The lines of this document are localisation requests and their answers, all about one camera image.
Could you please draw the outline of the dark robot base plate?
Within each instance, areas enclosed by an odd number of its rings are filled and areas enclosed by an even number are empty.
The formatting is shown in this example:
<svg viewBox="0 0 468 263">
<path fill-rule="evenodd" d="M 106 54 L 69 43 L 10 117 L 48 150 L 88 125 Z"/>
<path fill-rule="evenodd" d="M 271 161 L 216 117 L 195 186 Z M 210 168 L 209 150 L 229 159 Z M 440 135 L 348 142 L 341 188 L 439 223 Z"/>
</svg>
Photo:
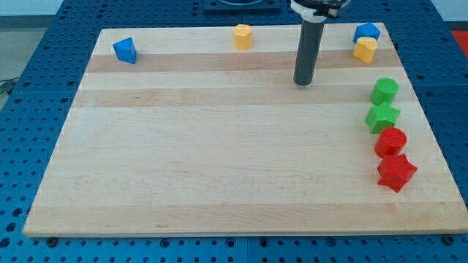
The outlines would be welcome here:
<svg viewBox="0 0 468 263">
<path fill-rule="evenodd" d="M 282 0 L 204 0 L 204 13 L 280 11 Z"/>
</svg>

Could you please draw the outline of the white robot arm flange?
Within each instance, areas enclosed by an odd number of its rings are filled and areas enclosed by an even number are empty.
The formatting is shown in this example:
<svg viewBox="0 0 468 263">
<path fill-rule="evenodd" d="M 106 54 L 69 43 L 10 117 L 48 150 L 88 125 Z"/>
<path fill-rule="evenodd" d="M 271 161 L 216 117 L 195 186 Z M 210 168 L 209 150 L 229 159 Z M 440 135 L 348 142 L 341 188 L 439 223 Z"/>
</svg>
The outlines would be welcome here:
<svg viewBox="0 0 468 263">
<path fill-rule="evenodd" d="M 290 8 L 309 23 L 322 23 L 339 16 L 350 0 L 291 0 Z"/>
</svg>

